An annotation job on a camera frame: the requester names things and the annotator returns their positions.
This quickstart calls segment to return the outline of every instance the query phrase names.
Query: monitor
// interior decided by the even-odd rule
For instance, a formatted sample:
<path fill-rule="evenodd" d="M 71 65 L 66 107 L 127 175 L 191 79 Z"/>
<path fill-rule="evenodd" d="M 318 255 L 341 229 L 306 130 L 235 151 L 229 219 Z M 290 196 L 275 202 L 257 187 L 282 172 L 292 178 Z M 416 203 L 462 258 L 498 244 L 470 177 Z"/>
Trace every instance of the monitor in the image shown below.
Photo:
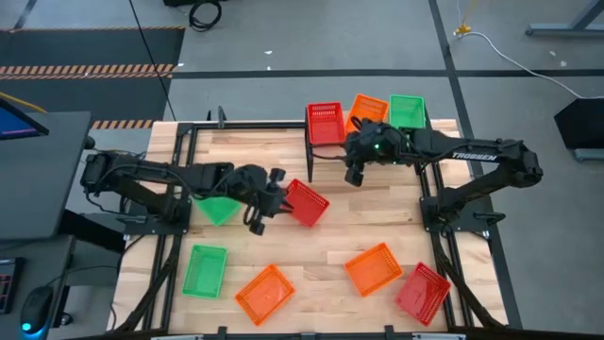
<path fill-rule="evenodd" d="M 47 135 L 48 129 L 0 98 L 0 140 Z"/>

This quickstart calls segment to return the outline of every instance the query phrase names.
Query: red basket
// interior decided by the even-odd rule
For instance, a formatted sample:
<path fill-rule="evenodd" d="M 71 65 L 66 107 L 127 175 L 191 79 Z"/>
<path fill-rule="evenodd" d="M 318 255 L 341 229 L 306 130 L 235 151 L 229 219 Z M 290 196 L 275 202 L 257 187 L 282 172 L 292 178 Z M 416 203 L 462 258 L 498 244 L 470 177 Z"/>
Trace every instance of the red basket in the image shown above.
<path fill-rule="evenodd" d="M 450 287 L 449 281 L 427 265 L 418 263 L 396 295 L 395 302 L 400 309 L 427 327 L 441 307 Z"/>
<path fill-rule="evenodd" d="M 329 206 L 329 201 L 298 179 L 292 180 L 288 185 L 285 200 L 294 207 L 292 216 L 310 228 Z"/>
<path fill-rule="evenodd" d="M 307 106 L 309 117 L 309 135 L 312 145 L 342 144 L 344 134 L 344 119 L 342 104 L 313 103 Z"/>

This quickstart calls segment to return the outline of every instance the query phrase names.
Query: orange basket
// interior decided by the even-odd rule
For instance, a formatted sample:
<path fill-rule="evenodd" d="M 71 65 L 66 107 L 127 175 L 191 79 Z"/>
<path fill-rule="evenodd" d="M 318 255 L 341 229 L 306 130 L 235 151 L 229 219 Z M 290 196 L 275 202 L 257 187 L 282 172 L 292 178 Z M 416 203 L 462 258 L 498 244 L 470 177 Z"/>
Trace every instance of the orange basket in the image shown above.
<path fill-rule="evenodd" d="M 352 124 L 352 117 L 369 118 L 373 122 L 381 122 L 388 112 L 388 102 L 369 95 L 357 93 L 355 102 L 346 118 L 346 133 L 354 132 L 357 128 Z"/>
<path fill-rule="evenodd" d="M 403 275 L 403 269 L 385 243 L 363 252 L 344 268 L 364 298 Z"/>
<path fill-rule="evenodd" d="M 237 293 L 235 299 L 254 325 L 260 326 L 290 299 L 294 292 L 294 287 L 277 266 L 270 264 Z"/>

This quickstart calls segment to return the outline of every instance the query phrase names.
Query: black floor mat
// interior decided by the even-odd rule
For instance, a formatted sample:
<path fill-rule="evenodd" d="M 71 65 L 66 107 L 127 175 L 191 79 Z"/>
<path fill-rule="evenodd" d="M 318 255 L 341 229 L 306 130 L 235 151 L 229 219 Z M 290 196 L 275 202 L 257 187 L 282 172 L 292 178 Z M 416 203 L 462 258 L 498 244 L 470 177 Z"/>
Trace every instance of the black floor mat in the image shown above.
<path fill-rule="evenodd" d="M 154 27 L 143 33 L 158 67 L 171 71 L 184 29 Z M 138 29 L 25 29 L 0 37 L 0 92 L 47 111 L 90 111 L 93 121 L 163 119 L 165 93 L 148 66 Z M 169 72 L 161 70 L 168 90 Z"/>
<path fill-rule="evenodd" d="M 170 79 L 163 79 L 166 88 Z M 162 120 L 165 95 L 156 77 L 0 80 L 0 92 L 46 111 L 90 111 L 93 120 Z"/>
<path fill-rule="evenodd" d="M 176 63 L 183 28 L 143 30 L 155 63 Z M 151 63 L 141 33 L 128 29 L 22 29 L 0 32 L 0 65 Z"/>

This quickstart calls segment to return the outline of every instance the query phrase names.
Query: computer mouse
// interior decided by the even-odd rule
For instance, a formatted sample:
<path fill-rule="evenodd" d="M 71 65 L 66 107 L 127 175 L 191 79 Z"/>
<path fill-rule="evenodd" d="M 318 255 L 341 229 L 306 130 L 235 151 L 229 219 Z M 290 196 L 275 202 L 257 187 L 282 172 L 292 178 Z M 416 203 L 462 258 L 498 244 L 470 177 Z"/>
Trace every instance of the computer mouse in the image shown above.
<path fill-rule="evenodd" d="M 48 319 L 53 289 L 48 286 L 35 288 L 25 299 L 21 309 L 21 329 L 26 334 L 35 334 L 41 330 Z"/>

